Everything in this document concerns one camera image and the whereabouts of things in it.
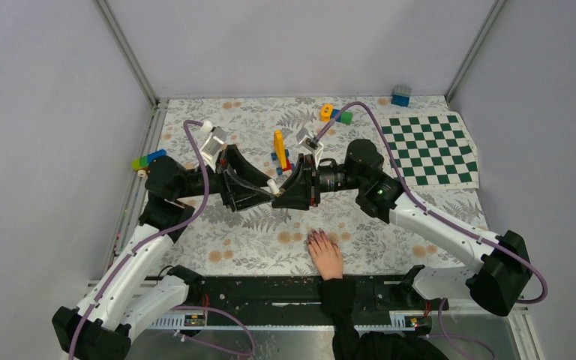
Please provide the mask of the black sleeved forearm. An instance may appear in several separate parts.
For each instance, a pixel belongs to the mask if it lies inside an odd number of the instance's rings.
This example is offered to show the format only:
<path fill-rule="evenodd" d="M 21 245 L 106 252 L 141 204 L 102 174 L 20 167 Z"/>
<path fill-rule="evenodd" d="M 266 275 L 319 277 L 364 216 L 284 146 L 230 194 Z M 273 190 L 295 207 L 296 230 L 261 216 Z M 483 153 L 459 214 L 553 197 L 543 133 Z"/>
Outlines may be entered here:
<path fill-rule="evenodd" d="M 351 279 L 325 280 L 318 286 L 322 312 L 334 324 L 332 349 L 336 359 L 445 359 L 432 343 L 417 337 L 378 331 L 359 334 L 352 312 L 356 282 Z"/>

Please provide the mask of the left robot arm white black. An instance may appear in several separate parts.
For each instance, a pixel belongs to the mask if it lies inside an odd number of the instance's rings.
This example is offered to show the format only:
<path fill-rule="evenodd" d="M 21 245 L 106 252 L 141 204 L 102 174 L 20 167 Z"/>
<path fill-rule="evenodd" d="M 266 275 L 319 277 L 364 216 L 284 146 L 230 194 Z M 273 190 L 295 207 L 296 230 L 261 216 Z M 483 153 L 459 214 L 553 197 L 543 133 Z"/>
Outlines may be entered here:
<path fill-rule="evenodd" d="M 149 269 L 220 194 L 233 211 L 267 203 L 271 177 L 228 145 L 210 157 L 197 151 L 200 164 L 189 170 L 163 155 L 146 168 L 148 202 L 133 235 L 100 282 L 74 308 L 60 307 L 52 325 L 69 359 L 124 359 L 132 342 L 167 311 L 206 302 L 203 278 L 182 265 L 172 267 L 154 289 L 133 299 Z"/>

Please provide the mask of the person's hand dark nails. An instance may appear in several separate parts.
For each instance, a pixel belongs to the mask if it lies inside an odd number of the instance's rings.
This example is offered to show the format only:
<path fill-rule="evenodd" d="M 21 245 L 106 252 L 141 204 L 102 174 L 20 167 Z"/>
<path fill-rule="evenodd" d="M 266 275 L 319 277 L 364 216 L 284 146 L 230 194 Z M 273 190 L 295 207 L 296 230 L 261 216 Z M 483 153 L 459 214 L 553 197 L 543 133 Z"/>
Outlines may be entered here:
<path fill-rule="evenodd" d="M 313 229 L 307 237 L 307 248 L 316 270 L 324 281 L 342 279 L 344 260 L 340 248 L 321 229 Z"/>

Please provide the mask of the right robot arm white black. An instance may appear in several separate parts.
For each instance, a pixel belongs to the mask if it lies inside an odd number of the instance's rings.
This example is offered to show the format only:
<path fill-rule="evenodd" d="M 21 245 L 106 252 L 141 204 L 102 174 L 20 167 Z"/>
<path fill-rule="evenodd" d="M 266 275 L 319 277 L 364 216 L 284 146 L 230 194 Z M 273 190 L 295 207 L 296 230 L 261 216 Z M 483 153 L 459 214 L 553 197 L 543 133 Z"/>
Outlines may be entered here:
<path fill-rule="evenodd" d="M 417 265 L 400 288 L 404 305 L 418 309 L 429 299 L 471 299 L 491 314 L 506 317 L 534 274 L 524 238 L 478 229 L 404 190 L 383 171 L 384 158 L 368 139 L 353 140 L 342 164 L 316 165 L 301 154 L 290 177 L 267 182 L 275 209 L 307 211 L 328 192 L 357 190 L 355 201 L 369 217 L 421 236 L 462 263 L 443 270 Z"/>

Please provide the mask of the yellow nail polish bottle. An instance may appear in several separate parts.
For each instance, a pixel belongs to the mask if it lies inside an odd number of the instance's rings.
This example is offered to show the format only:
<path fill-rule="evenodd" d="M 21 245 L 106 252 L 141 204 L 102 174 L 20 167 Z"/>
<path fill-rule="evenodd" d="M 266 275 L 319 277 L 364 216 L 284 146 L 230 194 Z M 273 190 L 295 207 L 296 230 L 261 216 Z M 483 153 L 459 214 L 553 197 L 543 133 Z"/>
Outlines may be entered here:
<path fill-rule="evenodd" d="M 268 189 L 270 190 L 271 194 L 278 197 L 281 195 L 282 189 L 278 186 L 276 181 L 273 178 L 270 178 L 266 184 L 268 185 Z"/>

